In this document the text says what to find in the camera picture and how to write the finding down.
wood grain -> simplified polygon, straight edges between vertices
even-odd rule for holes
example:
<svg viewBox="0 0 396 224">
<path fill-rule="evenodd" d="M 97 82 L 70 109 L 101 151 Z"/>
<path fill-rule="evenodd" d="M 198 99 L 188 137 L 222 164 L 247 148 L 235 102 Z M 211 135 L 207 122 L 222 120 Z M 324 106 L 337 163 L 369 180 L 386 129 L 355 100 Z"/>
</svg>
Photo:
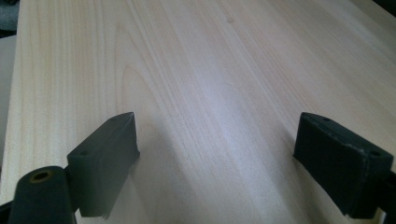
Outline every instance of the wood grain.
<svg viewBox="0 0 396 224">
<path fill-rule="evenodd" d="M 2 203 L 134 111 L 141 158 L 106 223 L 377 222 L 344 217 L 291 156 L 303 111 L 396 155 L 396 19 L 372 1 L 37 0 L 20 14 Z"/>
</svg>

wooden board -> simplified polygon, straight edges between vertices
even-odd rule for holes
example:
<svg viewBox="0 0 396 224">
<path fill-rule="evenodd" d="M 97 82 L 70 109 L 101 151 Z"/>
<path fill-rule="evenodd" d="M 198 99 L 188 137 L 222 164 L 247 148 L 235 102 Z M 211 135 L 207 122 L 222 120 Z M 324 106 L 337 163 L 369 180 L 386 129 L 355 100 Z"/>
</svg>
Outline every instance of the wooden board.
<svg viewBox="0 0 396 224">
<path fill-rule="evenodd" d="M 303 111 L 396 155 L 395 71 L 396 19 L 369 0 L 22 1 L 1 202 L 134 111 L 107 223 L 376 223 L 291 155 Z"/>
</svg>

light wood grain surface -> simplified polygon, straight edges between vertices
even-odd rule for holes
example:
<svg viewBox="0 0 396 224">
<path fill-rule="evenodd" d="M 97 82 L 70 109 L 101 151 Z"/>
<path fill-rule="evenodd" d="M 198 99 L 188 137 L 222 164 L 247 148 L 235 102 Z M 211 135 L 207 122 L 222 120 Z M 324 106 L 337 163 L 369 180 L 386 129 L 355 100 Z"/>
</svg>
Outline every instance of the light wood grain surface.
<svg viewBox="0 0 396 224">
<path fill-rule="evenodd" d="M 291 155 L 303 111 L 396 155 L 395 71 L 396 19 L 369 0 L 25 0 L 1 202 L 134 111 L 141 158 L 106 223 L 375 223 Z"/>
</svg>

screw hole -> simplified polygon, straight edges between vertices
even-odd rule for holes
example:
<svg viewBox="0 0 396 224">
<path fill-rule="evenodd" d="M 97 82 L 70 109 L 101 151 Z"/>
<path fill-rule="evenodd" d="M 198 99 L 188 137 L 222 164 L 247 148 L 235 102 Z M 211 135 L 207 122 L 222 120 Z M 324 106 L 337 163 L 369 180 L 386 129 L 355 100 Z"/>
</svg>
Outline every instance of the screw hole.
<svg viewBox="0 0 396 224">
<path fill-rule="evenodd" d="M 370 151 L 370 155 L 372 156 L 380 156 L 381 154 L 377 151 Z"/>
<path fill-rule="evenodd" d="M 32 177 L 30 177 L 30 182 L 34 184 L 40 183 L 46 181 L 47 179 L 50 179 L 51 176 L 52 171 L 41 171 L 37 174 L 32 175 Z"/>
<path fill-rule="evenodd" d="M 83 150 L 82 152 L 79 153 L 81 156 L 88 156 L 90 154 L 90 151 L 88 150 Z"/>
</svg>

wooden tabletop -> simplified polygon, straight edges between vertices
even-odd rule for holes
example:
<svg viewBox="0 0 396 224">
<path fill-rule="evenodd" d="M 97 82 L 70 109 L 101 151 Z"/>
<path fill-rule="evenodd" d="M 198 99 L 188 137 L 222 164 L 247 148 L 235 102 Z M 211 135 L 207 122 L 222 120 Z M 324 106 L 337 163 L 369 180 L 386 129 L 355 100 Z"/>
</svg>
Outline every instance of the wooden tabletop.
<svg viewBox="0 0 396 224">
<path fill-rule="evenodd" d="M 396 19 L 370 0 L 25 0 L 1 202 L 134 111 L 113 214 L 78 223 L 375 223 L 292 152 L 307 111 L 396 155 L 395 71 Z"/>
</svg>

